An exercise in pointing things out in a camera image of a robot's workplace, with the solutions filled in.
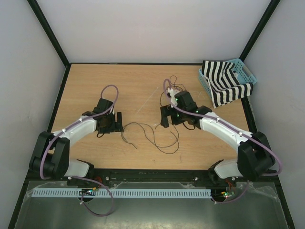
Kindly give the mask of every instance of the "robotic arm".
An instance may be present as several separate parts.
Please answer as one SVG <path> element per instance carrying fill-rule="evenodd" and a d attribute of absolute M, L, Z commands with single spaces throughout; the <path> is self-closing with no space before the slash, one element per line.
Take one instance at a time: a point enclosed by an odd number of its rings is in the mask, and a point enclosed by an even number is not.
<path fill-rule="evenodd" d="M 161 125 L 163 127 L 169 126 L 168 116 L 171 117 L 173 125 L 187 121 L 188 124 L 198 129 L 214 134 L 236 150 L 237 159 L 220 160 L 210 167 L 209 176 L 214 183 L 227 177 L 245 177 L 250 181 L 256 181 L 259 176 L 275 164 L 275 158 L 269 152 L 249 140 L 252 138 L 270 148 L 263 133 L 253 134 L 242 130 L 220 118 L 211 109 L 205 106 L 197 107 L 196 102 L 187 91 L 180 92 L 172 88 L 167 89 L 167 95 L 170 97 L 171 103 L 181 110 L 201 114 L 205 117 L 185 114 L 175 109 L 173 105 L 167 105 L 161 107 Z"/>
<path fill-rule="evenodd" d="M 42 132 L 37 139 L 31 160 L 30 169 L 40 171 L 42 158 L 47 146 L 56 136 L 58 138 L 51 145 L 50 150 L 54 153 L 47 153 L 43 163 L 43 174 L 55 179 L 62 177 L 78 176 L 85 177 L 90 168 L 94 166 L 88 162 L 80 160 L 69 160 L 70 147 L 86 135 L 98 131 L 98 134 L 108 134 L 111 132 L 122 132 L 122 113 L 117 113 L 115 120 L 114 107 L 103 115 L 113 105 L 113 102 L 101 98 L 92 112 L 87 111 L 82 114 L 78 121 L 70 128 L 55 131 L 54 133 Z"/>

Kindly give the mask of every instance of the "perforated metal strip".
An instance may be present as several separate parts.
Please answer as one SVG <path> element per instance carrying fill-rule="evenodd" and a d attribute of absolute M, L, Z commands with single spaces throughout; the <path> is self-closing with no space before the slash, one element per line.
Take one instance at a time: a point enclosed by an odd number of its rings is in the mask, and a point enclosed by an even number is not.
<path fill-rule="evenodd" d="M 37 188 L 32 197 L 81 197 L 81 188 Z M 210 189 L 111 189 L 114 198 L 211 198 Z M 85 197 L 109 198 L 105 189 Z"/>

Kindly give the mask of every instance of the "table surface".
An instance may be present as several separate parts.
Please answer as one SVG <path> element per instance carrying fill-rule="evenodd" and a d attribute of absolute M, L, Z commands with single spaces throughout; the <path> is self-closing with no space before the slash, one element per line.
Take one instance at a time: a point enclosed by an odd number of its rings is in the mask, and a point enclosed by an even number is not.
<path fill-rule="evenodd" d="M 157 126 L 161 120 L 160 95 L 163 81 L 172 75 L 176 83 L 182 83 L 198 106 L 212 107 L 212 102 L 198 80 L 200 66 L 192 65 L 115 65 L 72 64 L 61 98 L 53 131 L 63 129 L 76 121 L 85 111 L 92 111 L 100 98 L 101 90 L 108 84 L 119 88 L 116 112 L 122 112 L 123 125 L 130 122 L 146 123 L 155 128 L 155 140 L 159 146 L 175 142 L 175 129 Z M 109 100 L 115 98 L 115 89 L 103 94 Z M 162 105 L 168 104 L 164 95 Z M 241 100 L 221 106 L 215 112 L 233 125 L 248 130 Z M 236 152 L 225 142 L 203 130 L 187 130 L 176 126 L 179 132 L 179 149 L 165 154 L 152 145 L 138 125 L 126 127 L 125 138 L 137 148 L 125 143 L 121 133 L 105 134 L 97 138 L 90 134 L 70 149 L 70 158 L 84 160 L 96 168 L 136 169 L 208 169 L 220 159 L 236 158 Z M 147 136 L 152 140 L 149 128 Z M 177 143 L 163 149 L 172 153 Z"/>

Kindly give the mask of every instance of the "black and white striped fabric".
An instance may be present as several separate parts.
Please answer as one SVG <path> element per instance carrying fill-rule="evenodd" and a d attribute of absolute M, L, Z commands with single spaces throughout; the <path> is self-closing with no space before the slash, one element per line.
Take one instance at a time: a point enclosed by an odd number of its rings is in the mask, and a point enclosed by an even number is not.
<path fill-rule="evenodd" d="M 202 73 L 210 86 L 214 108 L 252 94 L 253 84 L 240 84 L 234 67 L 235 64 L 231 62 L 204 61 L 202 64 Z"/>

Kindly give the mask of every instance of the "gray floor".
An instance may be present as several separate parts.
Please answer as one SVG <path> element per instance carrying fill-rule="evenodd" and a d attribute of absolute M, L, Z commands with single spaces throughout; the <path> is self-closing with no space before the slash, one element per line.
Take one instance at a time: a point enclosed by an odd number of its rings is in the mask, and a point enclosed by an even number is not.
<path fill-rule="evenodd" d="M 215 205 L 210 199 L 116 198 L 115 212 L 103 218 L 88 213 L 77 198 L 31 198 L 29 191 L 16 228 L 287 228 L 280 202 L 271 198 L 273 184 L 267 185 L 269 188 L 250 190 L 239 201 L 225 205 Z M 262 184 L 255 184 L 255 187 L 262 187 Z M 110 199 L 96 198 L 88 206 L 97 213 L 104 213 L 110 204 Z"/>

